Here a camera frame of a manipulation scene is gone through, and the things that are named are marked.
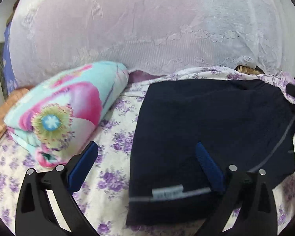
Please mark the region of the brown orange pillow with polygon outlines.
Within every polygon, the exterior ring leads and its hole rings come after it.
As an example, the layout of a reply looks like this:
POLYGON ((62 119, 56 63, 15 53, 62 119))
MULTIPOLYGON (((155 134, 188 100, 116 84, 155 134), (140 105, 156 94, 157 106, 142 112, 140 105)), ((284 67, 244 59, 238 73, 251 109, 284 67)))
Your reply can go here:
POLYGON ((4 117, 10 111, 10 109, 17 103, 17 101, 20 100, 27 92, 29 92, 33 88, 34 86, 32 85, 17 88, 16 90, 11 92, 7 100, 0 107, 0 139, 6 132, 7 128, 6 124, 4 123, 4 117))

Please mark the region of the dark navy sweatpants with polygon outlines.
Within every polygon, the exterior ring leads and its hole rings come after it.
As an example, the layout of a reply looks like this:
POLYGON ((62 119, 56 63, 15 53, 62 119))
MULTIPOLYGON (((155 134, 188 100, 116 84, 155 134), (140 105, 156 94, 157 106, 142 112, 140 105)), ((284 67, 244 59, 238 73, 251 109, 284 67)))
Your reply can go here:
POLYGON ((275 188, 295 172, 295 105, 255 80, 151 84, 130 157, 129 226, 207 218, 226 189, 226 169, 264 169, 275 188))

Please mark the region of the purple floral bed sheet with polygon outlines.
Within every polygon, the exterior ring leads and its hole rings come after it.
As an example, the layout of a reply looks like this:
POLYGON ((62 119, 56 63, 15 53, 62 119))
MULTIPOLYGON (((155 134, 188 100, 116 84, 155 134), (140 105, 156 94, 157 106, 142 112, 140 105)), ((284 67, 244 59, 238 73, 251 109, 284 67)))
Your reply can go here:
MULTIPOLYGON (((284 96, 286 85, 295 80, 288 73, 277 76, 247 75, 225 67, 191 68, 155 80, 130 84, 117 99, 91 140, 99 145, 99 156, 82 188, 73 195, 81 211, 100 235, 193 235, 203 221, 176 226, 125 226, 128 211, 130 151, 139 114, 148 86, 164 80, 183 79, 260 79, 279 87, 284 96)), ((40 167, 26 149, 10 139, 8 133, 0 139, 0 218, 15 232, 15 213, 24 175, 29 168, 40 167)), ((273 190, 277 206, 280 233, 295 215, 295 173, 273 190)))

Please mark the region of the folded teal pink floral blanket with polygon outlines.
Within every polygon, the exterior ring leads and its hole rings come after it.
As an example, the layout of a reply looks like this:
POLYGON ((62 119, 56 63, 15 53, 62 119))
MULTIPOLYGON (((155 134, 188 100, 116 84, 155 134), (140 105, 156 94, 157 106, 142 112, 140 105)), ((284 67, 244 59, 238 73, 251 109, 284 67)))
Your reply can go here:
POLYGON ((126 66, 111 61, 63 71, 27 92, 4 123, 39 165, 66 164, 86 145, 128 78, 126 66))

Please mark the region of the blue patterned cloth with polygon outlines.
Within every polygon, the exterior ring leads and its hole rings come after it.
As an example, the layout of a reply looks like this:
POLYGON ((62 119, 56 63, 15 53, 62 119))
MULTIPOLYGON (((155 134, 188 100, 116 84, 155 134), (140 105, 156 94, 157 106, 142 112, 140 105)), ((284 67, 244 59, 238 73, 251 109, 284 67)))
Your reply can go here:
POLYGON ((12 91, 17 89, 18 83, 14 75, 13 67, 11 65, 10 51, 9 51, 9 36, 10 36, 10 25, 8 23, 4 32, 4 51, 3 51, 3 62, 4 62, 4 76, 6 81, 7 93, 10 95, 12 91))

